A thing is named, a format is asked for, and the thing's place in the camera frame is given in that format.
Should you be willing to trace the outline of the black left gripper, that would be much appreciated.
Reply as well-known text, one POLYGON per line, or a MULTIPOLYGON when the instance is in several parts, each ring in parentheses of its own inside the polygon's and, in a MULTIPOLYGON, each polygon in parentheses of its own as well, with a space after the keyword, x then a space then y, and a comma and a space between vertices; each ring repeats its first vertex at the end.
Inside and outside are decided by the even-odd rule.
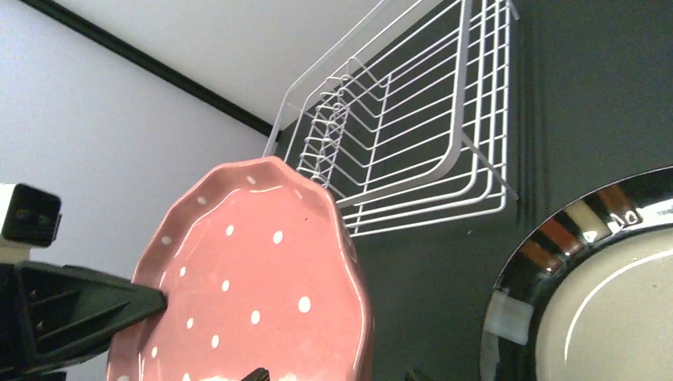
POLYGON ((65 380, 123 329, 162 313, 157 289, 86 267, 1 266, 1 378, 65 380))

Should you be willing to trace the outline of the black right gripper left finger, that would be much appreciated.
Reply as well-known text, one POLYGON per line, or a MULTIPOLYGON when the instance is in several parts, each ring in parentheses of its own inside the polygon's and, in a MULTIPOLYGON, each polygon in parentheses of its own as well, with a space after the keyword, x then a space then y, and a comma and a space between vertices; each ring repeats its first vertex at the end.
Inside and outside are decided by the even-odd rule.
POLYGON ((270 373, 266 368, 257 368, 241 381, 270 381, 270 373))

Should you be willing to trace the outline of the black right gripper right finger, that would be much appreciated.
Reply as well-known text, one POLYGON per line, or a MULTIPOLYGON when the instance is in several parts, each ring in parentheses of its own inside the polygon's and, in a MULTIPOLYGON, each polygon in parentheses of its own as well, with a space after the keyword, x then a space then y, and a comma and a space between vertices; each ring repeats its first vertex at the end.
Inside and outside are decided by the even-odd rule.
POLYGON ((420 369, 414 368, 405 373, 405 381, 434 381, 434 379, 420 369))

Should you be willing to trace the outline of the pink polka dot plate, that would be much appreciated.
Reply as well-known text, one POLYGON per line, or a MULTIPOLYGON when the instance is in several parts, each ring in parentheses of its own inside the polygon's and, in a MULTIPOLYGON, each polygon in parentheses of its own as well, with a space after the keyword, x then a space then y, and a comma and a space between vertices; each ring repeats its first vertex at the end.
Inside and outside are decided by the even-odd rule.
POLYGON ((160 315, 118 333, 109 380, 369 380, 373 313, 332 196, 280 158, 222 164, 168 210, 134 271, 160 315))

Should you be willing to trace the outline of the dark striped plate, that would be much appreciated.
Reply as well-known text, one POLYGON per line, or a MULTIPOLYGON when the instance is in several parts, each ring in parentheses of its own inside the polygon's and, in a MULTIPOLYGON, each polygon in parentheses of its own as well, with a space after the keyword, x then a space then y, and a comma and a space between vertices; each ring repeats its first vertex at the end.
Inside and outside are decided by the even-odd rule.
POLYGON ((519 244, 490 294, 479 377, 671 379, 671 167, 576 199, 519 244))

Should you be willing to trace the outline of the white wire dish rack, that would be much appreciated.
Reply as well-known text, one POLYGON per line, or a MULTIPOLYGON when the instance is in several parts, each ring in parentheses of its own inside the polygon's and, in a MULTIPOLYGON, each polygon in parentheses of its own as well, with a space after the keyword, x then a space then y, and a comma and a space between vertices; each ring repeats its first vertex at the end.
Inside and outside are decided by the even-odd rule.
POLYGON ((287 89, 264 154, 355 237, 503 211, 512 1, 379 1, 287 89))

